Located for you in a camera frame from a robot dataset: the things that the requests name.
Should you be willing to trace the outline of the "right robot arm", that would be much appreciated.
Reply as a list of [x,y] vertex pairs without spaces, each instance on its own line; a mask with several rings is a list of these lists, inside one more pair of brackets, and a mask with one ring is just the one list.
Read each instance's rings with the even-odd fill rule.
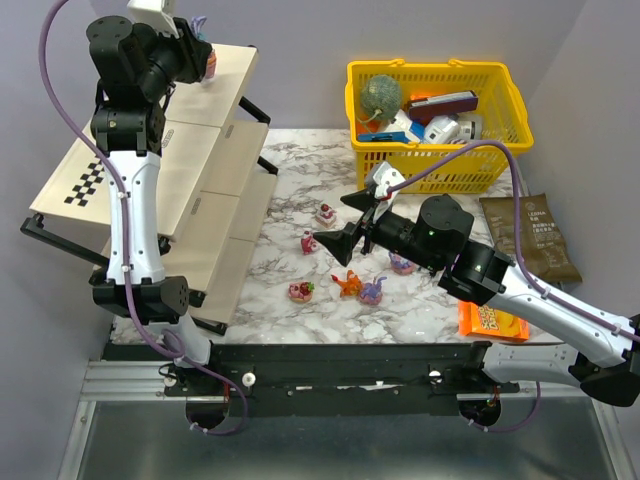
[[510,256],[472,240],[474,218],[451,196],[427,198],[416,220],[392,211],[376,217],[379,202],[366,190],[342,200],[362,211],[360,219],[313,235],[341,265],[349,264],[359,241],[365,252],[380,246],[438,275],[439,287],[450,296],[512,314],[559,341],[551,346],[491,346],[482,360],[485,376],[498,383],[576,386],[618,407],[638,399],[638,322],[588,305],[525,273]]

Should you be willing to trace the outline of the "purple bunny cupcake toy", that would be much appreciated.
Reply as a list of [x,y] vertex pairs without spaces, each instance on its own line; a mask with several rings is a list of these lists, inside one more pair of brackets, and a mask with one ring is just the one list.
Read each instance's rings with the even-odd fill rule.
[[[203,27],[207,21],[206,16],[194,16],[191,18],[191,29],[198,40],[207,43],[206,35],[203,33]],[[214,80],[217,57],[215,48],[211,48],[211,52],[207,58],[205,75],[201,81],[202,84],[210,83]]]

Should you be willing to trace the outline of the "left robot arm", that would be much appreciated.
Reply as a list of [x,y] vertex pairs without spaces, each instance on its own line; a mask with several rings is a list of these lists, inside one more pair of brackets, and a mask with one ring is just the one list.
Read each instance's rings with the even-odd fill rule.
[[144,339],[146,326],[162,338],[157,349],[180,366],[206,365],[211,343],[188,313],[183,276],[169,276],[161,259],[157,184],[166,109],[178,83],[200,82],[209,44],[187,20],[172,19],[164,33],[122,16],[102,17],[87,28],[89,53],[99,73],[90,131],[109,192],[111,235],[106,272],[92,290],[94,302],[130,318]]

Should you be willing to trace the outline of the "purple bunny pink donut toy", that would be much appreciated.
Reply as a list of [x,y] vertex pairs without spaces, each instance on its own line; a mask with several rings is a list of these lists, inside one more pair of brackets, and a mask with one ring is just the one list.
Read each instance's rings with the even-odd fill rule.
[[391,269],[398,275],[409,275],[415,270],[415,264],[400,255],[389,252]]

